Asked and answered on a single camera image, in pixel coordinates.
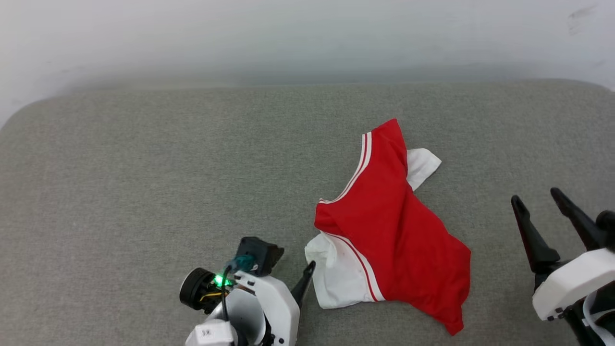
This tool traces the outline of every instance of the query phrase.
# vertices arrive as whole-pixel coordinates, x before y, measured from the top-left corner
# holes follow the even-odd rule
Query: green light
[[[216,277],[213,279],[216,282],[216,286],[218,287],[222,287],[222,275],[216,275]],[[232,286],[232,283],[226,279],[226,285],[225,286]]]

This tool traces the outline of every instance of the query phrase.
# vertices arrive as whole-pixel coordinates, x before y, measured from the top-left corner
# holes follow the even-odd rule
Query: red fabric
[[[412,304],[455,335],[463,329],[470,250],[414,195],[406,155],[396,119],[374,129],[365,170],[341,199],[317,205],[314,225],[350,240],[386,300]]]

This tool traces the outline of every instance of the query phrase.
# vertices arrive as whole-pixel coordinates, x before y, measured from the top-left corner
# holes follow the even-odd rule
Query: black cable
[[[229,312],[226,309],[226,275],[231,271],[231,266],[228,266],[224,269],[224,273],[222,274],[222,316],[225,321],[229,320]]]

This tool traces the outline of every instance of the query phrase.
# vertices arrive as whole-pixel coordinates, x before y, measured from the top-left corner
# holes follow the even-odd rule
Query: white wall
[[[0,0],[0,124],[101,88],[573,78],[615,87],[613,0]]]

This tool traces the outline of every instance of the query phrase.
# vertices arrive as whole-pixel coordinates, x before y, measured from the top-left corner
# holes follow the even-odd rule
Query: striped trim
[[[347,238],[344,238],[343,236],[334,235],[334,234],[327,233],[324,231],[321,231],[321,232],[324,233],[325,235],[338,238],[339,240],[346,243],[346,245],[348,245],[348,247],[353,251],[355,256],[357,256],[359,263],[361,263],[361,266],[363,267],[363,272],[365,273],[365,279],[367,280],[367,287],[370,290],[371,298],[375,302],[382,302],[386,300],[382,292],[380,292],[380,288],[378,287],[378,282],[376,281],[376,275],[374,275],[374,270],[371,268],[370,263],[368,262],[367,258],[365,258],[365,256],[361,252],[359,252],[359,250],[357,250],[357,248],[354,247],[354,245],[352,245],[350,240]]]
[[[346,184],[344,191],[342,191],[342,193],[340,193],[339,196],[333,201],[326,201],[321,198],[318,203],[324,203],[324,204],[334,203],[342,199],[344,196],[346,196],[346,194],[348,193],[348,191],[350,191],[350,189],[352,188],[354,183],[357,181],[361,173],[363,173],[367,165],[370,163],[370,158],[371,158],[371,131],[367,132],[366,134],[363,134],[362,136],[361,158],[359,159],[359,165],[357,166],[356,171],[354,171],[354,174],[352,175],[352,178],[350,179],[348,184]]]

